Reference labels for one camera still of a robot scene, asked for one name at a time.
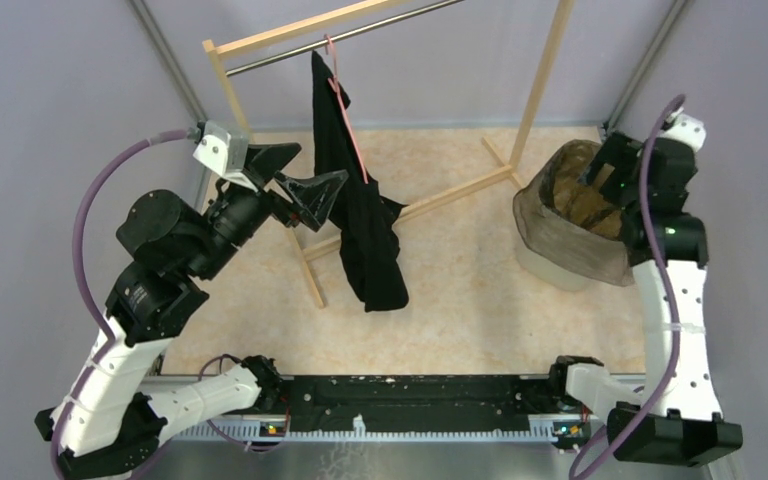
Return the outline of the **dark translucent trash bag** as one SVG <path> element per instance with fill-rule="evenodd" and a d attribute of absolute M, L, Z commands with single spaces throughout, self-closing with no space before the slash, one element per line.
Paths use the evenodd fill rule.
<path fill-rule="evenodd" d="M 627 287 L 634 279 L 620 211 L 578 183 L 599 147 L 590 140 L 563 144 L 514 195 L 512 213 L 518 243 L 595 283 Z"/>

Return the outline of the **beige plastic trash bin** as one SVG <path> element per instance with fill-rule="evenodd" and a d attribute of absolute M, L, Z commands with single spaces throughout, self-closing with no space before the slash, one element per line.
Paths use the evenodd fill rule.
<path fill-rule="evenodd" d="M 591 287 L 595 281 L 556 265 L 547 258 L 532 251 L 526 244 L 517 243 L 515 256 L 519 265 L 538 279 L 555 288 L 568 292 L 579 292 Z"/>

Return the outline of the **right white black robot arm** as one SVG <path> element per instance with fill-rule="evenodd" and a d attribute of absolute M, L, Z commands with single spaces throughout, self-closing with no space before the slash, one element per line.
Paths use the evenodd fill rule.
<path fill-rule="evenodd" d="M 708 365 L 703 222 L 684 209 L 706 138 L 682 122 L 643 142 L 611 134 L 580 176 L 620 211 L 620 238 L 642 296 L 646 383 L 634 391 L 591 357 L 561 356 L 546 385 L 560 412 L 579 405 L 603 422 L 607 452 L 627 462 L 701 467 L 741 448 Z"/>

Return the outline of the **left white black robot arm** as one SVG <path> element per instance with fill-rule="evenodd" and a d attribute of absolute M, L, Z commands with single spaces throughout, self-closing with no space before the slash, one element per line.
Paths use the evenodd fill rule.
<path fill-rule="evenodd" d="M 140 386 L 155 360 L 207 302 L 200 287 L 268 220 L 320 229 L 348 175 L 284 173 L 296 143 L 237 147 L 232 170 L 197 211 L 158 189 L 131 207 L 117 236 L 131 263 L 96 316 L 99 335 L 70 392 L 35 423 L 61 479 L 133 475 L 180 432 L 237 410 L 268 413 L 285 397 L 271 358 L 236 359 L 226 372 L 160 393 Z"/>

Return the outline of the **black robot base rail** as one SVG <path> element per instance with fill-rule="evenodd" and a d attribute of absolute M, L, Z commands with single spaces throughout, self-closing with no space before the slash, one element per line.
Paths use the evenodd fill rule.
<path fill-rule="evenodd" d="M 545 375 L 299 375 L 267 413 L 292 433 L 348 432 L 359 418 L 372 433 L 425 434 L 525 432 L 551 414 L 579 424 L 581 410 Z"/>

